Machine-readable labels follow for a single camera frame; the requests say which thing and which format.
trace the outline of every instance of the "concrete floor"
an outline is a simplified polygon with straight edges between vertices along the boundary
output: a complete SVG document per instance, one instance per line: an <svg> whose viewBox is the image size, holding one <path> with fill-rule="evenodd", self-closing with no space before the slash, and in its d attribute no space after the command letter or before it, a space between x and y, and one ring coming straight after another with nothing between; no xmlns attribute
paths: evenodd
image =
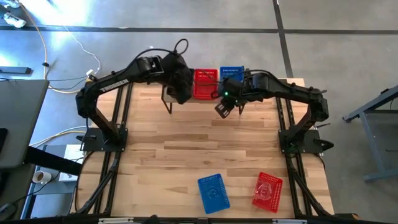
<svg viewBox="0 0 398 224"><path fill-rule="evenodd" d="M398 29L395 0L279 0L279 4L285 29ZM277 28L272 0L36 0L26 1L26 6L40 26ZM25 18L20 9L13 11ZM82 52L66 32L43 35L52 65L49 79L80 77L97 67L96 61ZM75 36L101 60L100 75L122 69L143 49L171 49L184 37L190 41L184 55L190 67L245 65L286 77L278 34L78 32ZM398 222L398 178L363 182L363 175L376 171L376 165L362 124L360 120L351 124L341 120L397 84L397 37L286 35L294 77L304 78L307 86L328 90L325 97L331 125L320 132L323 139L335 143L324 160L336 213L353 212L364 220ZM1 65L31 67L34 72L29 78L42 78L44 50L36 32L0 30L0 43ZM52 82L59 88L75 83ZM74 95L49 90L32 142L81 125L84 121L76 113ZM51 144L78 143L74 137L58 138ZM62 206L49 208L44 203L48 199ZM69 203L70 196L40 196L32 216L65 214Z"/></svg>

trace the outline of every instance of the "blue plastic basket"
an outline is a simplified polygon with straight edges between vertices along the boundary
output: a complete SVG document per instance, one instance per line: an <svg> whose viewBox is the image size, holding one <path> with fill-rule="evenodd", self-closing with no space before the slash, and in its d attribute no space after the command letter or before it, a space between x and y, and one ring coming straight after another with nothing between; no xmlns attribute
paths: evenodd
<svg viewBox="0 0 398 224"><path fill-rule="evenodd" d="M231 206L221 174L199 179L198 185L206 214L218 212Z"/></svg>
<svg viewBox="0 0 398 224"><path fill-rule="evenodd" d="M231 77L233 79L243 82L243 71L244 71L243 66L236 66L236 67L222 66L220 67L220 81L223 81L224 78Z"/></svg>

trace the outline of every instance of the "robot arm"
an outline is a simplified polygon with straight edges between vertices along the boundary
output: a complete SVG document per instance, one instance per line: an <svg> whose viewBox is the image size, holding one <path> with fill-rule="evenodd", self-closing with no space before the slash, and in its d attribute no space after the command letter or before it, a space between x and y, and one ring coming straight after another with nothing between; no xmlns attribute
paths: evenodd
<svg viewBox="0 0 398 224"><path fill-rule="evenodd" d="M282 82L265 70L245 72L242 83L233 78L226 78L220 86L222 87L218 89L217 94L222 99L215 109L222 118L227 117L235 106L243 106L253 101L262 102L263 99L272 97L308 104L307 113L296 125L292 125L289 130L281 130L279 137L283 152L295 153L301 148L306 150L303 145L307 145L307 150L309 148L313 153L333 147L332 143L319 139L317 131L309 131L315 122L324 121L329 117L327 100L322 95L325 91Z"/></svg>
<svg viewBox="0 0 398 224"><path fill-rule="evenodd" d="M187 67L183 57L169 53L165 58L140 57L118 72L103 78L90 77L76 96L78 114L91 119L103 132L106 139L118 142L120 134L114 123L109 122L97 109L100 95L130 83L160 83L168 86L169 94L183 104L191 98L193 70Z"/></svg>

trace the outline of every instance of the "wooden tabletop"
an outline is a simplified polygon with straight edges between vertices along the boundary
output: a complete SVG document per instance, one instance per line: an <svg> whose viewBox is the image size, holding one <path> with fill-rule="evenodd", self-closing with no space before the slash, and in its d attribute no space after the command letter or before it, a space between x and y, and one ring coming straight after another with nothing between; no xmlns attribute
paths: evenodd
<svg viewBox="0 0 398 224"><path fill-rule="evenodd" d="M288 82L304 85L301 78L288 79ZM286 163L277 137L279 119L275 98L247 104L241 116L236 108L222 119L214 110L214 102L208 101L175 104L173 113L169 114L160 99L161 92L161 85L133 87L127 121L129 137L119 167L112 216L294 216ZM98 100L98 108L108 119L112 116L115 97L116 91L112 91ZM292 102L292 106L298 122L307 106L297 102ZM104 153L95 152L84 166L78 186L79 207L98 185L103 156ZM303 163L309 189L324 208L333 213L321 161L312 154L303 154ZM267 212L251 203L260 171L284 181L278 213ZM197 180L213 174L222 175L231 208L206 215ZM304 212L300 190L298 196Z"/></svg>

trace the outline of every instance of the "red plastic basket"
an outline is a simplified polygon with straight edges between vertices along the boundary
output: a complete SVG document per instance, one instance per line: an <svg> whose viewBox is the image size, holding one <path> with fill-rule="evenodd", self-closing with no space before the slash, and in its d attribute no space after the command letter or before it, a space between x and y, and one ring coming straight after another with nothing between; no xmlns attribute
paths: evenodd
<svg viewBox="0 0 398 224"><path fill-rule="evenodd" d="M211 93L217 90L217 82L214 80L218 80L217 69L195 69L195 83L193 86L193 97L198 100L212 100Z"/></svg>
<svg viewBox="0 0 398 224"><path fill-rule="evenodd" d="M253 205L277 213L283 180L260 172L254 189Z"/></svg>

